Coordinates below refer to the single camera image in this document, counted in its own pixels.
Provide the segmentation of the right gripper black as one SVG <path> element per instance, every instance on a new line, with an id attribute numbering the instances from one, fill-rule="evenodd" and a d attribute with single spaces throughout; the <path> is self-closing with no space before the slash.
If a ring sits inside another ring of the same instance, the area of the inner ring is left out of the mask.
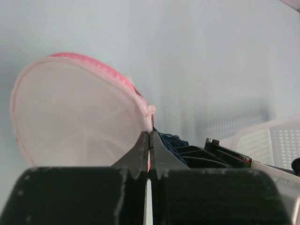
<path id="1" fill-rule="evenodd" d="M 184 146 L 176 149 L 189 168 L 250 168 L 252 158 L 238 153 L 219 144 L 218 140 L 206 139 L 203 148 Z"/>

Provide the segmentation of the dark blue lace bra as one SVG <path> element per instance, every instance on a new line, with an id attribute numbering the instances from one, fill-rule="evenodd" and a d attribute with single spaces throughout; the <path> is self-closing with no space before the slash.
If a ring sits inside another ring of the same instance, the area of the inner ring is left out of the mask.
<path id="1" fill-rule="evenodd" d="M 153 127 L 153 131 L 157 132 L 163 145 L 184 165 L 187 165 L 187 162 L 183 156 L 177 151 L 177 148 L 187 147 L 189 143 L 179 138 L 178 135 L 165 134 L 157 131 Z"/>

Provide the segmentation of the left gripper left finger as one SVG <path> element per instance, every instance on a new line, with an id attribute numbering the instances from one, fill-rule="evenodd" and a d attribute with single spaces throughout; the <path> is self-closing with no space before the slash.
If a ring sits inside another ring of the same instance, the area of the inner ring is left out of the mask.
<path id="1" fill-rule="evenodd" d="M 109 167 L 32 167 L 17 179 L 3 225 L 142 225 L 149 135 Z"/>

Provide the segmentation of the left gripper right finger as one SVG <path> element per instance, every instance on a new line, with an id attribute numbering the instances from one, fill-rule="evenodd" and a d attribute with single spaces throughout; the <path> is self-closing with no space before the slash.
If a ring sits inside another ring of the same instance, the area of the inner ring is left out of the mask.
<path id="1" fill-rule="evenodd" d="M 190 169 L 150 134 L 155 225 L 289 225 L 271 177 L 253 169 Z"/>

